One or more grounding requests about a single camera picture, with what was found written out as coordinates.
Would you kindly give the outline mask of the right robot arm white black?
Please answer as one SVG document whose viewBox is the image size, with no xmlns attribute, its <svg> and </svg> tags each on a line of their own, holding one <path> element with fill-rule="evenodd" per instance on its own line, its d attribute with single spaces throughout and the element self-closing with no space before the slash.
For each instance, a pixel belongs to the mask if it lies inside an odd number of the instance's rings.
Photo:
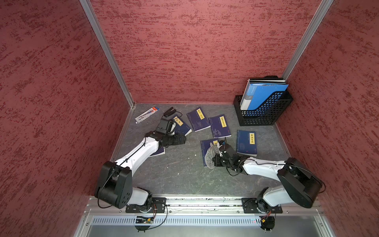
<svg viewBox="0 0 379 237">
<path fill-rule="evenodd" d="M 311 208 L 317 196 L 326 190 L 321 179 L 292 157 L 285 161 L 261 160 L 238 154 L 226 142 L 211 142 L 204 159 L 208 168 L 225 167 L 230 176 L 255 175 L 278 181 L 278 186 L 265 187 L 257 197 L 243 203 L 258 213 L 269 214 L 275 207 L 288 203 Z"/>
</svg>

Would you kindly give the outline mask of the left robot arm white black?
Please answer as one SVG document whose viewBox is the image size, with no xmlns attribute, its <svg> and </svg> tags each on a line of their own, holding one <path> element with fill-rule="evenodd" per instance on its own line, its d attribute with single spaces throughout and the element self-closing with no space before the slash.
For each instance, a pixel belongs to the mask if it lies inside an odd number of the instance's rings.
<svg viewBox="0 0 379 237">
<path fill-rule="evenodd" d="M 175 127 L 173 120 L 162 118 L 157 128 L 146 133 L 131 152 L 115 162 L 105 162 L 94 191 L 97 200 L 107 203 L 107 208 L 136 205 L 142 212 L 149 212 L 154 206 L 152 193 L 133 187 L 132 179 L 137 169 L 160 148 L 185 144 L 185 134 L 176 132 Z"/>
</svg>

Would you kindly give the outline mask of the blue book Mengxi Bitan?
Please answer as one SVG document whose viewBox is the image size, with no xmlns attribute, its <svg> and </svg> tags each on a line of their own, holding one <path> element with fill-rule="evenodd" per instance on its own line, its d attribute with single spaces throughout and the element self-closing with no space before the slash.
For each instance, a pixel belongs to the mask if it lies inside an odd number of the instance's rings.
<svg viewBox="0 0 379 237">
<path fill-rule="evenodd" d="M 236 152 L 251 157 L 257 156 L 257 141 L 254 131 L 237 131 Z"/>
</svg>

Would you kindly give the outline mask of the blue book Shijing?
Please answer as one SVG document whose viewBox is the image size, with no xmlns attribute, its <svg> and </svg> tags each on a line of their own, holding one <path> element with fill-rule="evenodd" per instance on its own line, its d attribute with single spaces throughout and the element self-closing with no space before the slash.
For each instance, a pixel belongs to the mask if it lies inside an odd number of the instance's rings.
<svg viewBox="0 0 379 237">
<path fill-rule="evenodd" d="M 150 157 L 165 155 L 165 148 L 159 148 L 156 152 L 150 155 Z"/>
</svg>

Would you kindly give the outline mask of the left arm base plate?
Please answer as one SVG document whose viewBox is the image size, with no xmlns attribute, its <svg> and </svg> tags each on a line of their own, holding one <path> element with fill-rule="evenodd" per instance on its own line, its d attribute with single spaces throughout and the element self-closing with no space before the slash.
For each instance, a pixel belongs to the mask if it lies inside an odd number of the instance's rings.
<svg viewBox="0 0 379 237">
<path fill-rule="evenodd" d="M 165 204 L 167 198 L 150 198 L 147 200 L 147 203 L 144 205 L 135 205 L 129 204 L 126 206 L 126 213 L 135 213 L 135 214 L 161 214 L 165 213 Z"/>
</svg>

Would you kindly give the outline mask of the blue book Hanfeizi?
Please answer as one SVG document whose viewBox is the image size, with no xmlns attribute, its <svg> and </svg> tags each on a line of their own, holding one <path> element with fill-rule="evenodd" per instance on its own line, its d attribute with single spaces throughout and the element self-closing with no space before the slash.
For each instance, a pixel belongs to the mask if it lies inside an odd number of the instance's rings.
<svg viewBox="0 0 379 237">
<path fill-rule="evenodd" d="M 210 143 L 216 144 L 216 143 L 219 143 L 219 141 L 218 141 L 218 139 L 208 139 L 208 140 L 200 141 L 200 145 L 201 145 L 201 149 L 202 149 L 202 156 L 203 156 L 203 163 L 204 163 L 205 167 L 206 167 L 206 163 L 205 163 L 204 156 L 205 156 L 207 150 L 210 148 Z"/>
</svg>

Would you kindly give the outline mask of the grey knitted cloth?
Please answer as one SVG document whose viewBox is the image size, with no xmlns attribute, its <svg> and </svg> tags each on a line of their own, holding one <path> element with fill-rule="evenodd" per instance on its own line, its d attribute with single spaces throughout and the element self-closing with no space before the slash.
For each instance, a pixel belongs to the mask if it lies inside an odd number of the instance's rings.
<svg viewBox="0 0 379 237">
<path fill-rule="evenodd" d="M 210 148 L 207 150 L 207 152 L 204 156 L 207 168 L 209 168 L 209 169 L 215 168 L 215 163 L 213 161 L 213 158 L 217 155 L 220 155 L 219 148 L 220 148 L 219 143 L 216 143 L 216 144 L 210 143 Z"/>
</svg>

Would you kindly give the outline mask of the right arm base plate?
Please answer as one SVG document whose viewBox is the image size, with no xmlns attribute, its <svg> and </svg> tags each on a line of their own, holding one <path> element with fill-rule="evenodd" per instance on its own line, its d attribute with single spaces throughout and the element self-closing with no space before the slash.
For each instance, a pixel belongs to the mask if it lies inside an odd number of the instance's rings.
<svg viewBox="0 0 379 237">
<path fill-rule="evenodd" d="M 242 208 L 245 214 L 264 214 L 267 215 L 269 212 L 271 214 L 281 214 L 283 213 L 282 207 L 270 206 L 265 203 L 262 199 L 257 200 L 257 198 L 242 198 Z"/>
</svg>

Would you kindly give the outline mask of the blue book Zhuangzi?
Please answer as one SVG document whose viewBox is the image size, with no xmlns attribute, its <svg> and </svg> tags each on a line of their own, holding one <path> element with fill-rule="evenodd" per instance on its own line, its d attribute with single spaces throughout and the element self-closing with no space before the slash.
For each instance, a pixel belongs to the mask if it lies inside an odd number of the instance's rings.
<svg viewBox="0 0 379 237">
<path fill-rule="evenodd" d="M 183 134 L 185 136 L 189 135 L 192 132 L 192 129 L 187 125 L 179 116 L 176 114 L 171 121 L 174 124 L 171 134 Z"/>
</svg>

